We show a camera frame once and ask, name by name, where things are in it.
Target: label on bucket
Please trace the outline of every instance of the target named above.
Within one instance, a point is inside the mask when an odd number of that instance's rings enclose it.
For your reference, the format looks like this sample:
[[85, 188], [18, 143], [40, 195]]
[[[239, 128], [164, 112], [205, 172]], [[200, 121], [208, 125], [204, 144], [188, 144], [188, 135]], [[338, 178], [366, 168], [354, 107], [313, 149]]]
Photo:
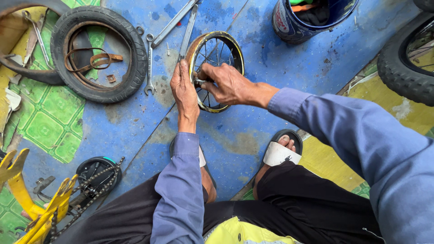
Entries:
[[286, 12], [285, 12], [285, 6], [282, 6], [282, 2], [279, 1], [278, 3], [278, 7], [277, 7], [277, 11], [276, 14], [273, 16], [274, 18], [274, 23], [276, 23], [277, 28], [285, 33], [289, 32], [289, 25], [288, 25], [288, 21], [286, 20]]

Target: hand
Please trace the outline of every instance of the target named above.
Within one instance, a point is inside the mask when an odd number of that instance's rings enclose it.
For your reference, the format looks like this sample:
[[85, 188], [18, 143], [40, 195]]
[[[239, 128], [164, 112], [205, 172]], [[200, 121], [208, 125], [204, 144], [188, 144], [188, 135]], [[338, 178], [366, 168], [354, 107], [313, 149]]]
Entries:
[[170, 80], [173, 97], [178, 106], [178, 132], [196, 133], [196, 121], [199, 117], [197, 93], [190, 82], [188, 64], [185, 59], [176, 64]]
[[205, 82], [201, 88], [213, 94], [216, 102], [225, 105], [245, 104], [267, 109], [268, 103], [278, 88], [267, 83], [253, 83], [242, 76], [233, 66], [223, 63], [220, 67], [214, 67], [204, 63], [197, 75], [205, 80], [210, 77], [217, 86], [211, 82]]

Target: yellow bicycle frame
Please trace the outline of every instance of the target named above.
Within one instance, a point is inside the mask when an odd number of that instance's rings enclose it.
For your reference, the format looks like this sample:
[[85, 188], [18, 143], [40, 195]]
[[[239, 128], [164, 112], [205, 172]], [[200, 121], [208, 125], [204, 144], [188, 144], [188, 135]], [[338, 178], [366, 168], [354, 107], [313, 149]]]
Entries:
[[60, 185], [48, 207], [43, 209], [36, 205], [26, 189], [23, 179], [24, 161], [29, 154], [29, 149], [23, 149], [17, 156], [13, 164], [8, 167], [16, 154], [16, 150], [9, 152], [0, 163], [0, 192], [5, 182], [8, 183], [11, 193], [18, 203], [29, 214], [33, 221], [27, 226], [25, 234], [15, 244], [42, 244], [51, 229], [51, 219], [53, 213], [58, 209], [57, 222], [60, 222], [68, 211], [69, 197], [76, 183], [78, 175], [72, 179], [66, 178]]

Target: blue bucket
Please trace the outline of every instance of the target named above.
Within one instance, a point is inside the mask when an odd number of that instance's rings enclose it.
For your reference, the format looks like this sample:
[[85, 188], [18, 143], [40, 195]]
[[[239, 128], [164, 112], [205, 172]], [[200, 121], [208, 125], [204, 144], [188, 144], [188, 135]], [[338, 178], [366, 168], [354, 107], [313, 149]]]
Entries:
[[295, 15], [289, 0], [278, 0], [273, 10], [273, 30], [282, 41], [300, 44], [320, 32], [331, 31], [351, 15], [357, 3], [358, 0], [329, 0], [329, 20], [324, 26], [312, 26]]

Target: slide sandal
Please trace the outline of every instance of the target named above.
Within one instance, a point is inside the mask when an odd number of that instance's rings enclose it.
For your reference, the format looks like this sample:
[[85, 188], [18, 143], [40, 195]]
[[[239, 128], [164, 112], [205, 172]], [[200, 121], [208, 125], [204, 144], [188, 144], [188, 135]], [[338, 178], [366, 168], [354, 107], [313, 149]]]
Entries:
[[[172, 159], [172, 157], [173, 157], [173, 151], [174, 150], [175, 150], [175, 138], [173, 138], [173, 140], [172, 140], [172, 142], [170, 142], [170, 146], [169, 146], [170, 159]], [[214, 188], [216, 188], [216, 190], [217, 190], [217, 184], [216, 184], [213, 176], [211, 175], [210, 170], [208, 169], [207, 161], [205, 160], [205, 156], [204, 156], [204, 151], [202, 150], [200, 145], [199, 145], [199, 166], [205, 167], [205, 170], [208, 172], [208, 174], [210, 175], [210, 178], [213, 182]]]
[[[286, 148], [285, 146], [280, 145], [277, 143], [279, 139], [284, 136], [288, 135], [290, 140], [294, 140], [294, 146], [296, 147], [296, 152], [293, 152]], [[270, 166], [276, 166], [280, 165], [281, 163], [285, 161], [292, 161], [294, 164], [298, 164], [301, 159], [301, 154], [303, 152], [303, 140], [301, 140], [300, 136], [291, 129], [283, 129], [279, 132], [277, 132], [268, 143], [267, 149], [264, 154], [264, 158], [262, 159], [261, 165], [259, 166], [259, 170], [262, 169], [262, 167], [267, 164]], [[252, 187], [255, 186], [255, 174], [252, 182]]]

